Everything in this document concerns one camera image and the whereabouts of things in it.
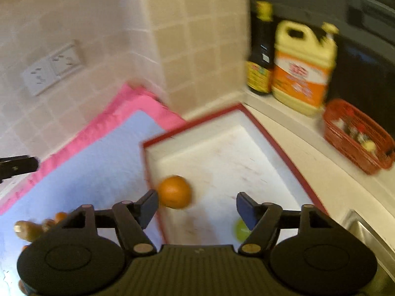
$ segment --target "ribbed black surface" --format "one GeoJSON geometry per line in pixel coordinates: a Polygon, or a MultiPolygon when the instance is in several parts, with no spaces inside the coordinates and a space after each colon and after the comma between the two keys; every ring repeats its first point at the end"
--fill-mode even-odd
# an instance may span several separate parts
{"type": "Polygon", "coordinates": [[[297,295],[276,282],[262,261],[232,246],[166,245],[133,261],[124,277],[98,295],[240,296],[297,295]]]}

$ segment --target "red tray rim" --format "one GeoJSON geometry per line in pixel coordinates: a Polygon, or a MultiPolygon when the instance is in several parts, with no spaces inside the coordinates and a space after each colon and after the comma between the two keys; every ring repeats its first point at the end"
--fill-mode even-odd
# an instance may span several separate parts
{"type": "MultiPolygon", "coordinates": [[[[277,154],[281,157],[281,159],[285,162],[291,173],[295,176],[295,178],[298,180],[298,182],[301,184],[303,189],[305,190],[305,193],[309,196],[313,204],[320,209],[322,212],[325,214],[328,214],[327,210],[323,206],[321,200],[318,198],[317,194],[314,192],[314,190],[311,188],[307,180],[302,176],[300,173],[299,169],[295,166],[295,164],[292,162],[292,160],[289,158],[289,156],[285,153],[285,151],[280,147],[280,145],[274,140],[274,138],[269,134],[269,132],[266,130],[264,126],[260,124],[260,122],[250,113],[250,111],[242,104],[242,103],[237,103],[236,105],[232,105],[231,107],[210,113],[208,115],[205,115],[203,117],[194,119],[192,121],[187,121],[185,124],[182,126],[175,128],[171,131],[165,132],[159,136],[156,136],[152,139],[148,139],[144,142],[141,143],[142,147],[142,155],[143,155],[143,162],[145,166],[145,180],[147,181],[149,188],[150,189],[155,189],[151,180],[151,173],[148,168],[148,158],[147,158],[147,148],[157,144],[158,142],[161,142],[165,139],[168,139],[170,137],[173,137],[174,135],[184,132],[185,130],[191,129],[193,127],[196,127],[198,125],[201,125],[209,120],[213,120],[215,118],[218,118],[222,115],[225,115],[227,113],[230,113],[232,111],[241,111],[244,113],[250,121],[258,128],[258,130],[262,133],[262,135],[267,139],[267,141],[272,145],[272,147],[275,149],[277,154]]],[[[157,221],[159,224],[159,229],[161,231],[162,238],[165,243],[168,243],[166,234],[165,234],[165,228],[161,219],[160,211],[158,210],[157,212],[157,221]]]]}

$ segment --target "electrical socket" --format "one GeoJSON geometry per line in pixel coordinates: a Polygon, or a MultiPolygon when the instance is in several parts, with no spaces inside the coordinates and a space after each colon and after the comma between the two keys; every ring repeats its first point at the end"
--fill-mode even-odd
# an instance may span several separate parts
{"type": "Polygon", "coordinates": [[[49,61],[60,78],[64,78],[82,67],[75,44],[68,44],[49,56],[49,61]]]}
{"type": "Polygon", "coordinates": [[[22,78],[33,96],[39,95],[59,80],[52,70],[48,58],[43,58],[28,67],[22,73],[22,78]]]}

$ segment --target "red cap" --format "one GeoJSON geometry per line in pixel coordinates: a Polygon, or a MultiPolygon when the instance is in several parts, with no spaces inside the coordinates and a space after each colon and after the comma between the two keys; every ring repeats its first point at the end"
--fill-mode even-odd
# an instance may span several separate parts
{"type": "Polygon", "coordinates": [[[366,126],[360,123],[357,127],[358,132],[364,133],[366,131],[366,126]]]}
{"type": "Polygon", "coordinates": [[[352,108],[347,108],[347,109],[346,109],[346,114],[347,114],[349,117],[354,117],[354,110],[353,110],[352,108]]]}

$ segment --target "stainless steel sink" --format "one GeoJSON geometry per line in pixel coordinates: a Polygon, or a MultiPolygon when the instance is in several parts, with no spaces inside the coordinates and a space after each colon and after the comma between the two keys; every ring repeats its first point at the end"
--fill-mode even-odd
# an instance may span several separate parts
{"type": "Polygon", "coordinates": [[[374,279],[363,289],[368,296],[395,295],[395,252],[355,211],[351,211],[343,227],[369,247],[376,255],[378,270],[374,279]]]}

